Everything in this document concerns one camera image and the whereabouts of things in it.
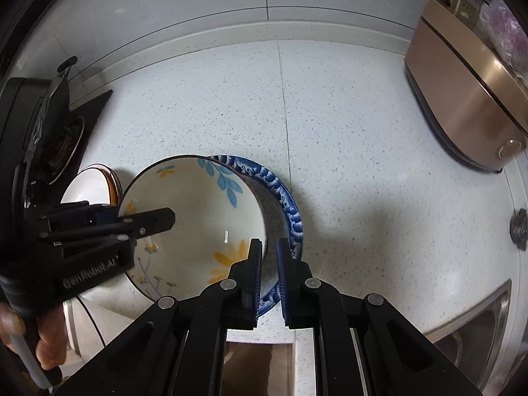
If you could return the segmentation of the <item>person's left hand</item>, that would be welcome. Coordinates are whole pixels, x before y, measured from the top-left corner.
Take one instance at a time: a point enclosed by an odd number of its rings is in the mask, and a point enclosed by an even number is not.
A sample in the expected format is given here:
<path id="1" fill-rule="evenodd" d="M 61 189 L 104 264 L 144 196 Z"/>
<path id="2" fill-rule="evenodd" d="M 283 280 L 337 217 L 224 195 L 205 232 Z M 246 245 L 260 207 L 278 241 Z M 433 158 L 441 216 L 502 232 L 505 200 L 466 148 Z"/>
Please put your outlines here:
<path id="1" fill-rule="evenodd" d="M 11 342 L 13 335 L 24 336 L 26 326 L 11 307 L 1 303 L 1 340 L 7 348 L 16 352 Z M 39 340 L 36 358 L 44 370 L 63 365 L 66 361 L 68 335 L 65 327 L 63 306 L 50 310 L 38 320 Z"/>

